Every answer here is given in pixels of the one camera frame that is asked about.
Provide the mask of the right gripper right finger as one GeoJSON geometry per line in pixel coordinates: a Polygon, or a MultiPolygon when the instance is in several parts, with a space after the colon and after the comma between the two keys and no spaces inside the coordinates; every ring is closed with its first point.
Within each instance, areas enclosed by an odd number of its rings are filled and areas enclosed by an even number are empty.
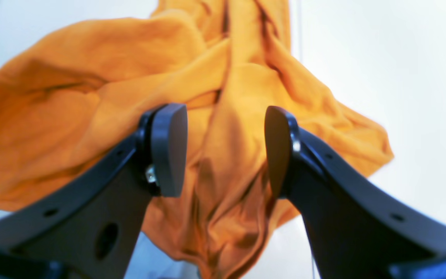
{"type": "Polygon", "coordinates": [[[265,116],[271,190],[300,212],[322,279],[446,279],[446,226],[374,186],[278,106],[265,116]]]}

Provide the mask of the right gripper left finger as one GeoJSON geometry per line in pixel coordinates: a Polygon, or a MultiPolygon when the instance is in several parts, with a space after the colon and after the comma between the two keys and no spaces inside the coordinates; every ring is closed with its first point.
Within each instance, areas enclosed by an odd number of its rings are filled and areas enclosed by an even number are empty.
{"type": "Polygon", "coordinates": [[[184,104],[146,111],[92,168],[0,219],[0,279],[122,279],[151,199],[181,194],[187,130],[184,104]]]}

